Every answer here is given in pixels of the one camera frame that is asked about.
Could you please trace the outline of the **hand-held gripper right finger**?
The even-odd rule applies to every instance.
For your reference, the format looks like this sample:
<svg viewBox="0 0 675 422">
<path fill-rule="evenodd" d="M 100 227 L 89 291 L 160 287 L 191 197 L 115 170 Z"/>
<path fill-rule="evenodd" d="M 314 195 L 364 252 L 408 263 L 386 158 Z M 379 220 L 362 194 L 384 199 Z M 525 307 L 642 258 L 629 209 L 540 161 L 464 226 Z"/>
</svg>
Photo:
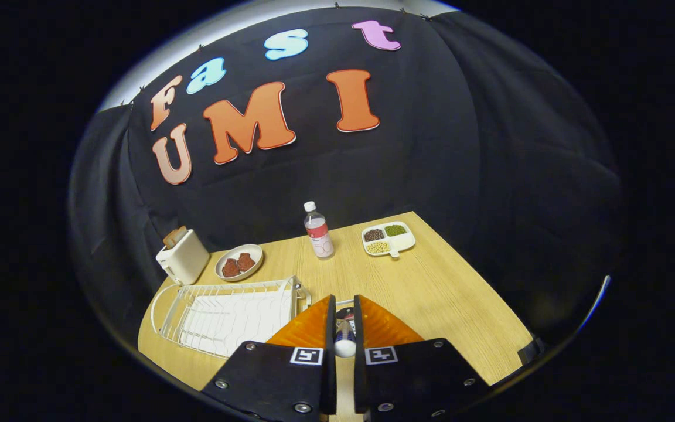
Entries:
<svg viewBox="0 0 675 422">
<path fill-rule="evenodd" d="M 362 295 L 354 327 L 354 410 L 365 421 L 450 421 L 490 392 L 452 342 L 422 338 Z"/>
</svg>

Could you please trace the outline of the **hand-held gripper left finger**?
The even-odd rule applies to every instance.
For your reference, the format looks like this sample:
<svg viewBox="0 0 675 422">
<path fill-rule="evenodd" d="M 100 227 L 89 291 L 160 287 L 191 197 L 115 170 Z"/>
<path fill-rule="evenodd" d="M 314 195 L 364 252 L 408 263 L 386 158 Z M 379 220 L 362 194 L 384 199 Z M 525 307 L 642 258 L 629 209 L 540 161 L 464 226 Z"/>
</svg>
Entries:
<svg viewBox="0 0 675 422">
<path fill-rule="evenodd" d="M 336 299 L 327 295 L 266 342 L 235 350 L 203 394 L 265 421 L 327 421 L 337 409 Z"/>
</svg>

